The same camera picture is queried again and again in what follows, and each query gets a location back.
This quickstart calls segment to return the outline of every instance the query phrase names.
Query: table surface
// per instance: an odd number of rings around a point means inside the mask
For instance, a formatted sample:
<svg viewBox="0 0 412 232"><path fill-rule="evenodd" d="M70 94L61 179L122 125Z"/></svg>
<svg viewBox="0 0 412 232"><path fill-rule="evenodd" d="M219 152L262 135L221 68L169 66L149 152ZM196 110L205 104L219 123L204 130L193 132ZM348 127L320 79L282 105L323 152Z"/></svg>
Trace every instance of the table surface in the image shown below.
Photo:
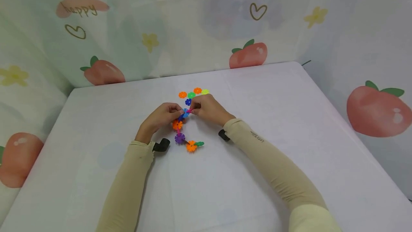
<svg viewBox="0 0 412 232"><path fill-rule="evenodd" d="M180 91L208 89L289 156L343 231L409 231L412 205L295 62L77 88L68 98L1 232L94 231L140 123ZM247 157L190 116L194 154L174 143L149 172L137 231L287 231L289 212Z"/></svg>

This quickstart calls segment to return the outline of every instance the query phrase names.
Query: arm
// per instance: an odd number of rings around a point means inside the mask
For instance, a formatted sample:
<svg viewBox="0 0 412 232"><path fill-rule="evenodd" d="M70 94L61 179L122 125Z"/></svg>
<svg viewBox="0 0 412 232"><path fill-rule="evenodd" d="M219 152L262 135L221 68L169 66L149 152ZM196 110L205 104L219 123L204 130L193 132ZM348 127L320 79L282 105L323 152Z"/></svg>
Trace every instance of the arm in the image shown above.
<svg viewBox="0 0 412 232"><path fill-rule="evenodd" d="M96 228L96 232L133 232L136 227L144 182L154 159L152 135L183 113L174 103L160 105L141 124L135 140L128 146L116 174Z"/></svg>
<svg viewBox="0 0 412 232"><path fill-rule="evenodd" d="M289 231L340 232L311 180L278 148L228 113L211 95L192 99L192 113L223 126L291 210Z"/></svg>
<svg viewBox="0 0 412 232"><path fill-rule="evenodd" d="M227 136L249 157L288 208L314 204L327 209L311 180L285 154L261 138L244 121L232 119L223 126Z"/></svg>

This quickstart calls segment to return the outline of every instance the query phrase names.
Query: left hand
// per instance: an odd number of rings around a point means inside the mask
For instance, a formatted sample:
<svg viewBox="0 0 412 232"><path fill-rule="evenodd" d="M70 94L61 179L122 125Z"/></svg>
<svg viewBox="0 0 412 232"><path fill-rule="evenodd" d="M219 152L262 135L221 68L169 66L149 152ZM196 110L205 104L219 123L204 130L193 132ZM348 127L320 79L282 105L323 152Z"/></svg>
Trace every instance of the left hand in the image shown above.
<svg viewBox="0 0 412 232"><path fill-rule="evenodd" d="M183 114L182 108L176 103L163 103L155 109L140 125L135 140L146 144L150 143L152 135L161 127L170 124Z"/></svg>

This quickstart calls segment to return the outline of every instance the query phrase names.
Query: printed fabric backdrop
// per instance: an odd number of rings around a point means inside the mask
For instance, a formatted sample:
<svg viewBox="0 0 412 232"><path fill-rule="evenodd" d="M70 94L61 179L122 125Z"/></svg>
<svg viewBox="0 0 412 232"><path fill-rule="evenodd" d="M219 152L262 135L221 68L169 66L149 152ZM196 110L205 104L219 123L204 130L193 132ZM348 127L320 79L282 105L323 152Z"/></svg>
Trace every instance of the printed fabric backdrop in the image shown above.
<svg viewBox="0 0 412 232"><path fill-rule="evenodd" d="M284 61L304 66L412 199L411 0L0 2L1 220L27 176L8 164L14 146L32 147L28 173L71 86Z"/></svg>

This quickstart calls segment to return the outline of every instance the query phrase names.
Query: plastic toy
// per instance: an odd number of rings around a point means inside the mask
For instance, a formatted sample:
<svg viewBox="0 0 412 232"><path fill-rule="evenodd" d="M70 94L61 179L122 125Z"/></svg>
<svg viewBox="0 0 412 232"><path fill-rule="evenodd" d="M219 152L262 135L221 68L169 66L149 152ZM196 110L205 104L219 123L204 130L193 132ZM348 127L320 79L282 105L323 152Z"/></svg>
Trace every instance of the plastic toy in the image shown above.
<svg viewBox="0 0 412 232"><path fill-rule="evenodd" d="M193 92L186 93L185 91L181 91L179 93L179 97L184 99L187 97L185 104L190 106L192 104L192 98L196 96L196 94L208 94L209 90L202 90L201 88L195 88ZM189 116L189 114L192 112L191 109L184 108L183 109L184 113L179 116L176 120L173 121L173 129L176 130L176 136L175 136L175 142L177 144L184 144L186 143L186 150L190 153L193 153L196 151L198 147L202 147L205 143L204 142L195 142L193 140L187 141L186 136L181 133L181 130L183 129L183 121L185 118Z"/></svg>
<svg viewBox="0 0 412 232"><path fill-rule="evenodd" d="M201 89L201 88L195 88L195 89L193 90L193 92L196 93L196 94L201 94L202 89Z"/></svg>
<svg viewBox="0 0 412 232"><path fill-rule="evenodd" d="M197 145L195 145L195 141L189 141L186 144L186 149L190 153L194 152L197 149Z"/></svg>
<svg viewBox="0 0 412 232"><path fill-rule="evenodd" d="M194 92L189 92L189 94L187 94L187 97L189 99L193 99L194 97L196 97L196 94Z"/></svg>
<svg viewBox="0 0 412 232"><path fill-rule="evenodd" d="M178 133L178 134L175 136L175 142L176 142L177 144L183 144L183 143L185 142L185 139L186 139L185 135L182 134L181 132Z"/></svg>
<svg viewBox="0 0 412 232"><path fill-rule="evenodd" d="M184 99L184 98L186 98L186 96L187 96L187 93L185 93L184 91L181 91L181 92L179 93L179 98Z"/></svg>

